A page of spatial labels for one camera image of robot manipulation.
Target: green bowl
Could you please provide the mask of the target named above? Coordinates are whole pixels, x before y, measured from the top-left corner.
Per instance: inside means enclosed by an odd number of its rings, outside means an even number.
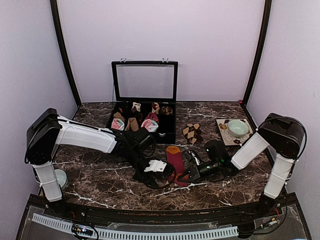
[[[248,125],[240,120],[231,120],[228,122],[228,128],[230,135],[235,138],[241,138],[249,132]]]

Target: black frame pole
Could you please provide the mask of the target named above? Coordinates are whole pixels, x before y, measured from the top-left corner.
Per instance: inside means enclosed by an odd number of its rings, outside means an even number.
[[[264,10],[263,10],[263,17],[262,17],[258,45],[256,47],[256,52],[253,60],[250,77],[249,77],[248,84],[246,86],[246,90],[242,100],[242,103],[244,104],[244,106],[248,104],[248,101],[256,80],[262,52],[265,45],[266,35],[267,35],[268,23],[269,23],[270,12],[271,12],[271,4],[272,4],[272,0],[265,0],[264,2]]]
[[[73,94],[73,98],[75,100],[75,103],[77,107],[79,108],[81,106],[81,99],[78,93],[78,89],[76,86],[76,82],[74,79],[74,76],[72,74],[68,54],[67,54],[67,49],[65,45],[65,40],[64,40],[64,35],[62,32],[62,27],[61,27],[61,22],[60,22],[60,17],[59,17],[59,10],[58,10],[58,3],[57,0],[50,0],[51,4],[51,12],[52,12],[52,18],[53,18],[53,23],[54,23],[54,28],[55,28],[55,33],[56,33],[56,39],[58,41],[59,49],[60,49],[60,54],[62,57],[64,69],[66,76],[68,78],[70,88]]]

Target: black jewelry box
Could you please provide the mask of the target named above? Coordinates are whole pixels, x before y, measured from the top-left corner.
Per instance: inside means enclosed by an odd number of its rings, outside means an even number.
[[[152,112],[152,103],[170,107],[173,115],[157,114],[159,127],[150,132],[157,144],[176,143],[177,61],[113,61],[111,63],[116,103],[106,127],[111,128],[119,105],[131,110],[133,102],[141,104],[143,119]]]

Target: open box lid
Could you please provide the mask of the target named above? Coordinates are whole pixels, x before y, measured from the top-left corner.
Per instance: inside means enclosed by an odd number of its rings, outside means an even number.
[[[175,102],[177,61],[113,61],[117,101]]]

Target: red sock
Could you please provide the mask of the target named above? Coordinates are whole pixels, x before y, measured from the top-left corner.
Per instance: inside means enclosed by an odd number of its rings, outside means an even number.
[[[170,164],[172,164],[176,170],[176,175],[180,175],[185,171],[184,163],[182,162],[182,154],[178,147],[168,146],[166,148],[166,159]],[[169,177],[169,181],[172,181],[173,175]],[[186,182],[177,181],[177,177],[174,180],[174,183],[182,187],[187,187]]]

